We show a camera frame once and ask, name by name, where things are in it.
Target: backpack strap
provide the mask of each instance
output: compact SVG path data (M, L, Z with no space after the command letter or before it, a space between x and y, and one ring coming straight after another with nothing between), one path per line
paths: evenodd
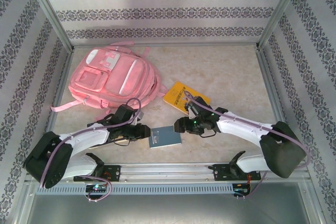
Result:
M142 53L142 55L140 57L145 59L148 56L150 50L151 50L150 47L146 47L145 51Z
M158 91L158 97L164 97L165 94L167 94L168 92L168 89L164 86L164 85L161 85L159 91Z
M58 107L51 106L51 110L54 111L54 112L59 112L59 111L66 110L66 109L68 109L68 108L70 108L72 106L82 104L82 103L83 102L76 100L76 101L73 101L73 102L68 102L68 103L66 103L66 104L64 104L62 106L58 106Z
M110 50L114 50L114 51L119 51L119 52L125 52L126 54L130 54L132 52L132 49L127 48L127 47L119 47L119 46L107 46L105 47L107 49Z
M134 41L122 41L110 44L110 46L129 46L134 45Z

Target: floral patterned wall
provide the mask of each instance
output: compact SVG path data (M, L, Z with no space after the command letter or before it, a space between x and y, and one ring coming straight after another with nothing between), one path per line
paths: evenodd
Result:
M327 223L336 222L336 0L291 0L264 53L282 111L312 154Z
M257 42L279 0L50 0L74 45Z
M68 53L37 0L0 0L0 223L11 223Z

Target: blue booklet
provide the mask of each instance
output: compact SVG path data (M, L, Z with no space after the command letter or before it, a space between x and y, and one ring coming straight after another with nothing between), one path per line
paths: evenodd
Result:
M150 148L175 144L182 144L182 141L180 133L174 131L174 126L152 129L152 135L149 137Z

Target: robotic arm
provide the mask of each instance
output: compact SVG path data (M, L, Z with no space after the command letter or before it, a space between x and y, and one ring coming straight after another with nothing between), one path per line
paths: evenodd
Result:
M126 122L134 116L134 113L135 111L131 107L123 104L115 114L110 114L96 123L89 124L87 129ZM51 188L61 179L68 177L80 175L103 177L104 162L92 153L82 155L81 152L91 147L117 142L120 137L129 141L149 137L151 135L150 128L147 125L137 123L141 117L142 114L140 113L132 124L88 131L68 140L58 149L50 163L44 180L44 187ZM40 182L51 153L62 140L74 135L74 133L60 135L56 135L54 132L45 133L28 155L24 162L24 168Z
M201 97L195 97L195 101L212 109ZM188 102L185 108L191 116L180 118L175 122L174 129L176 132L188 132L202 136L205 129L213 130L215 133L239 136L261 148L262 154L257 155L246 155L245 151L239 152L230 162L230 174L228 176L239 177L252 171L270 170L279 177L288 178L306 156L306 152L299 145L264 129L272 129L299 141L294 132L284 122L279 121L274 125L254 122L223 108L217 108L215 111L228 117L219 116L200 107L193 101Z

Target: beige floor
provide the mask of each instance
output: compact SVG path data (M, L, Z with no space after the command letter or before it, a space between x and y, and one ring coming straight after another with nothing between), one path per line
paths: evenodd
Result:
M88 51L75 50L68 81ZM209 96L213 108L221 106L254 121L275 122L253 46L153 47L148 59L157 66L168 89L179 80ZM61 104L72 100L66 88ZM162 98L156 98L143 112L142 123L151 128L173 125L184 116ZM100 110L85 105L59 112L54 132L79 130L100 114ZM110 144L89 152L105 163L187 163L226 162L242 150L258 151L258 148L233 135L217 134L203 139L185 133L181 145L150 149L146 138L128 147Z

